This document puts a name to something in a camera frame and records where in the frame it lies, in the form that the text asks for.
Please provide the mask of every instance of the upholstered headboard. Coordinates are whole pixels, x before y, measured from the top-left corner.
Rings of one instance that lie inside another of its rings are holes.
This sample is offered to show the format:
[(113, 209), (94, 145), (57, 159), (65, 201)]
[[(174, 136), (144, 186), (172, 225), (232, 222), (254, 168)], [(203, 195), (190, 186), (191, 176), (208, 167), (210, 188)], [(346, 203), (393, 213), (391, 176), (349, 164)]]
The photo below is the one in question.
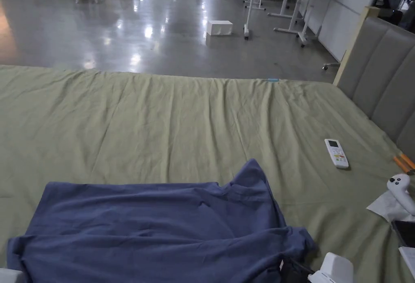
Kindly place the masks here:
[(337, 86), (415, 160), (415, 35), (364, 20)]

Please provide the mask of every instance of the remote control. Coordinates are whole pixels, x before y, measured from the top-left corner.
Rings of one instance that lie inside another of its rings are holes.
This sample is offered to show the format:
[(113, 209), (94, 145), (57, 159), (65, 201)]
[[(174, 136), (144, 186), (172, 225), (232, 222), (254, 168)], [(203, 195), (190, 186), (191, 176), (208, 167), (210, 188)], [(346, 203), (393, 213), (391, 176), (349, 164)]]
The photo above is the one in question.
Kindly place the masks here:
[(348, 168), (349, 163), (339, 141), (327, 138), (324, 142), (326, 143), (327, 150), (329, 151), (330, 158), (332, 159), (334, 165), (337, 168)]

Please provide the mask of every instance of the green bedsheet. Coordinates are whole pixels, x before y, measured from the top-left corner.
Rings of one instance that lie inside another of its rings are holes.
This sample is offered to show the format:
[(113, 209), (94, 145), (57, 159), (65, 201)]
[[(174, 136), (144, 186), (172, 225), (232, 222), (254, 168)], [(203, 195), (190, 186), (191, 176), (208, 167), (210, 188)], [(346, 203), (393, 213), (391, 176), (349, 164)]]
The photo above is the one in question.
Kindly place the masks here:
[[(400, 172), (396, 146), (327, 83), (0, 66), (0, 264), (49, 181), (225, 184), (249, 158), (292, 226), (353, 262), (357, 282), (412, 282), (365, 208)], [(340, 140), (351, 169), (332, 164)]]

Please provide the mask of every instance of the wall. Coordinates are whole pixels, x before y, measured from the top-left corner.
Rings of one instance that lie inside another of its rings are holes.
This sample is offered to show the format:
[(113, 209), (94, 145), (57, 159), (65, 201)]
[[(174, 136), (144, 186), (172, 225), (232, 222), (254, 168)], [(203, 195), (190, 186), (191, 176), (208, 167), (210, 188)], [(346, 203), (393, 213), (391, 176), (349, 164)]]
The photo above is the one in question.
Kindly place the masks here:
[[(306, 3), (302, 3), (302, 14)], [(321, 28), (319, 41), (340, 61), (349, 46), (363, 8), (373, 0), (314, 0), (309, 26), (313, 33)]]

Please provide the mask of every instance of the concrete floor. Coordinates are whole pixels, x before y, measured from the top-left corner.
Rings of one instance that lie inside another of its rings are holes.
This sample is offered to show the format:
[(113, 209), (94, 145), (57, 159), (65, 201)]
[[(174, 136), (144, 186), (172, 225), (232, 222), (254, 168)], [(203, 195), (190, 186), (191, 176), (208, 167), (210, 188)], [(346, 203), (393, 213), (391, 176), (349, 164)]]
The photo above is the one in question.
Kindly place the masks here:
[[(95, 68), (195, 77), (332, 82), (333, 57), (317, 41), (300, 48), (280, 2), (253, 10), (243, 38), (242, 0), (0, 0), (0, 64)], [(206, 35), (209, 19), (229, 20), (232, 36)]]

